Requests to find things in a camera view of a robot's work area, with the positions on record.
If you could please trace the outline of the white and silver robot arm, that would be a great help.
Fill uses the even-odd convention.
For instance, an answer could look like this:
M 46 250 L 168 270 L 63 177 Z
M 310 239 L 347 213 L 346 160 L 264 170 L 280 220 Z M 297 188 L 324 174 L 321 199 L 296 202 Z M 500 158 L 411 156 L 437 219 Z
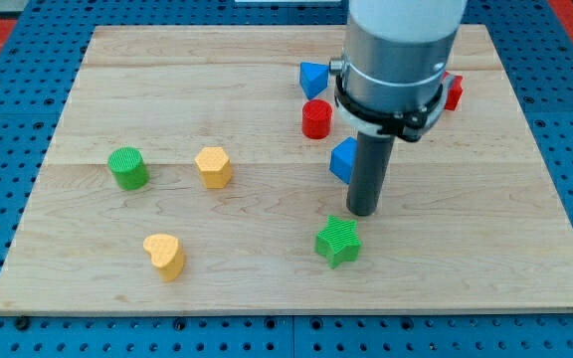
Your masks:
M 330 61 L 338 113 L 361 135 L 415 142 L 439 120 L 466 0 L 352 0 Z

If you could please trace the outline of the red block behind arm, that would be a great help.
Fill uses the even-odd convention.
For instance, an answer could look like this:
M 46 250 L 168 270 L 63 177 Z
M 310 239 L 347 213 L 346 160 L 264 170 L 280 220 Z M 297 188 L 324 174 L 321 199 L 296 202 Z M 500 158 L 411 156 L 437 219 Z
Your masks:
M 451 84 L 447 87 L 446 79 L 448 77 L 453 77 L 454 79 L 452 80 Z M 455 111 L 457 109 L 460 99 L 464 93 L 463 80 L 464 77 L 461 75 L 452 75 L 449 72 L 444 72 L 442 85 L 444 89 L 448 90 L 445 110 Z

